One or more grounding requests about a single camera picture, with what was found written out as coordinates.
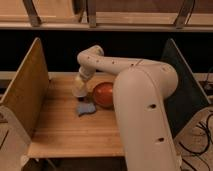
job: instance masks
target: dark background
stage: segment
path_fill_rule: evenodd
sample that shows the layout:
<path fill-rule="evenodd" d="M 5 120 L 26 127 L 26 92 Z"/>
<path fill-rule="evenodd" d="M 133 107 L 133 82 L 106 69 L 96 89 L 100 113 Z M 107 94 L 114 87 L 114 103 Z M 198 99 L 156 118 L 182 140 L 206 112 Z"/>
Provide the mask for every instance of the dark background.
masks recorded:
<path fill-rule="evenodd" d="M 213 66 L 213 33 L 0 30 L 0 71 L 15 71 L 35 37 L 42 40 L 49 71 L 77 71 L 77 54 L 95 44 L 107 56 L 159 60 L 168 38 L 174 39 L 193 72 Z"/>

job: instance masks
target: black panel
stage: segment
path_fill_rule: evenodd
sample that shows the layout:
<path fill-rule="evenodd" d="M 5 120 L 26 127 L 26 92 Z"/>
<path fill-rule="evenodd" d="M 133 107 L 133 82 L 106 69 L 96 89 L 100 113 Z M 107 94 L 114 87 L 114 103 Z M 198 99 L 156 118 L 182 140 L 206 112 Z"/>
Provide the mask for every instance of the black panel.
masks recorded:
<path fill-rule="evenodd" d="M 179 79 L 176 91 L 165 100 L 170 129 L 175 137 L 195 113 L 209 106 L 210 102 L 172 39 L 167 41 L 161 61 L 172 65 Z"/>
<path fill-rule="evenodd" d="M 109 56 L 160 60 L 168 38 L 193 72 L 207 72 L 213 65 L 213 33 L 0 30 L 0 70 L 15 71 L 35 37 L 42 40 L 49 71 L 77 71 L 77 54 L 94 44 Z"/>

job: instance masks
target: wooden tabletop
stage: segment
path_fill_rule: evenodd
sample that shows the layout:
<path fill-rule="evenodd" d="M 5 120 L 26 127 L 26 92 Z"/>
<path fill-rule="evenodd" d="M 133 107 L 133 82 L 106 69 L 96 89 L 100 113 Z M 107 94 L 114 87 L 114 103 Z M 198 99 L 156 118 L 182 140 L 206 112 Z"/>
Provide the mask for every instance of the wooden tabletop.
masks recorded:
<path fill-rule="evenodd" d="M 29 147 L 32 158 L 123 156 L 123 148 L 112 109 L 99 106 L 92 115 L 79 117 L 78 101 L 72 95 L 73 76 L 53 78 Z M 90 91 L 100 82 L 113 81 L 97 75 L 88 83 Z"/>

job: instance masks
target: metal frame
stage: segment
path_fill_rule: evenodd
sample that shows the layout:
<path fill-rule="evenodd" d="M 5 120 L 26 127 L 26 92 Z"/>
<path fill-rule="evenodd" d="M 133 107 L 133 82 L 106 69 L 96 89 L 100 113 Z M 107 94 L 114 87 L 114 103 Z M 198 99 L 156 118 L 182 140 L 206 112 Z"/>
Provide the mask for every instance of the metal frame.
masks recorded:
<path fill-rule="evenodd" d="M 27 11 L 31 26 L 39 27 L 41 24 L 41 19 L 37 14 L 33 1 L 32 0 L 23 0 L 23 3 L 24 3 L 24 7 Z"/>

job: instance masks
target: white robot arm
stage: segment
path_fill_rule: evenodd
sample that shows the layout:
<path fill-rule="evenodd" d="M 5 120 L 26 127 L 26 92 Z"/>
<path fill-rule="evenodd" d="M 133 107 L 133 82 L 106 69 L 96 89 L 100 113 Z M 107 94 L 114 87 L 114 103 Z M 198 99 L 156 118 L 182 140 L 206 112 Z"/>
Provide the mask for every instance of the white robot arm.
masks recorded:
<path fill-rule="evenodd" d="M 96 69 L 117 75 L 113 86 L 116 119 L 129 171 L 180 171 L 163 101 L 178 77 L 169 64 L 133 58 L 104 57 L 99 46 L 78 55 L 81 65 L 72 88 L 86 96 L 86 82 Z"/>

